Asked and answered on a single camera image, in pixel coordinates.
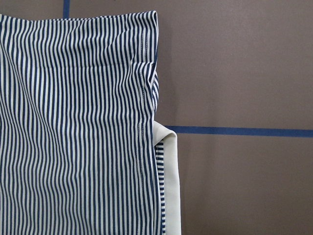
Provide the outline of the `navy white striped polo shirt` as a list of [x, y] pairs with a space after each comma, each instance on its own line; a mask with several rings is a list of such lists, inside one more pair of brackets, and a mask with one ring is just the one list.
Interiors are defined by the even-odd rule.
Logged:
[[0, 17], [0, 232], [181, 234], [156, 11]]

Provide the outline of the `long blue tape strip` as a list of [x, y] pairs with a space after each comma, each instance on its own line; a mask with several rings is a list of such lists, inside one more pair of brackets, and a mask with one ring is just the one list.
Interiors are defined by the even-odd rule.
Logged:
[[276, 128], [242, 128], [242, 127], [202, 127], [202, 126], [166, 126], [180, 134], [238, 135], [265, 137], [312, 138], [312, 130], [276, 129]]

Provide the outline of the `crossing blue tape strip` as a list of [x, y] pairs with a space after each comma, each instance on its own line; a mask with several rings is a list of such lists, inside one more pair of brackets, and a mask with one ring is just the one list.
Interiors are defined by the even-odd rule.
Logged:
[[70, 12], [70, 0], [63, 0], [63, 18], [68, 19]]

